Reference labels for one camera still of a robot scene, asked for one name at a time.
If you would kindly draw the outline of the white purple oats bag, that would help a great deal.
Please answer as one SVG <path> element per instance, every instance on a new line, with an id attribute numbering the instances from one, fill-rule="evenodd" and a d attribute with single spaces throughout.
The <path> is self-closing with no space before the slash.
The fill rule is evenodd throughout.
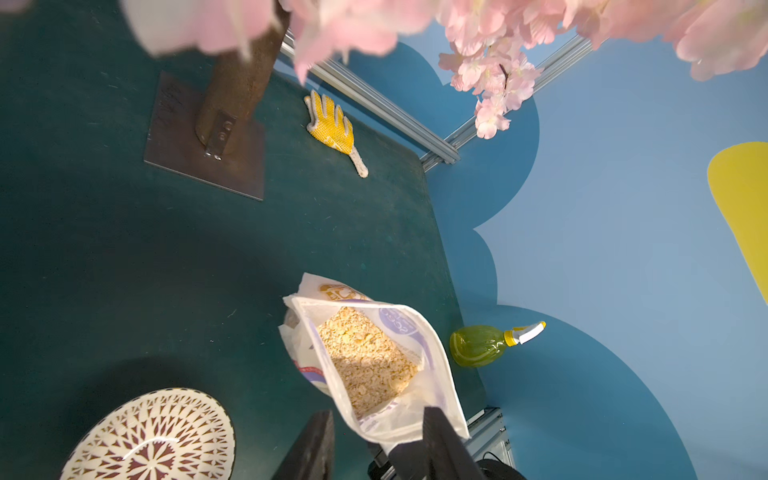
<path id="1" fill-rule="evenodd" d="M 391 451 L 422 440 L 428 407 L 469 438 L 446 351 L 418 311 L 310 273 L 284 303 L 279 333 L 294 366 L 365 441 Z"/>

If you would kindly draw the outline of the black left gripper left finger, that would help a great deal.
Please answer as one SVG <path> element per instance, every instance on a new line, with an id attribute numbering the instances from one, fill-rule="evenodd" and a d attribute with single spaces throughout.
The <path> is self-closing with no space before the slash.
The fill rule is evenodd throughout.
<path id="1" fill-rule="evenodd" d="M 272 480 L 329 480 L 335 451 L 333 413 L 314 413 L 272 476 Z"/>

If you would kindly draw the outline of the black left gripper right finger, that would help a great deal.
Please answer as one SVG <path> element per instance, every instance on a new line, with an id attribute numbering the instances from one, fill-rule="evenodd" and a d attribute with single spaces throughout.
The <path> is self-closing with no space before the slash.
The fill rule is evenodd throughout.
<path id="1" fill-rule="evenodd" d="M 423 419 L 426 479 L 482 480 L 476 462 L 464 447 L 443 411 L 426 407 Z"/>

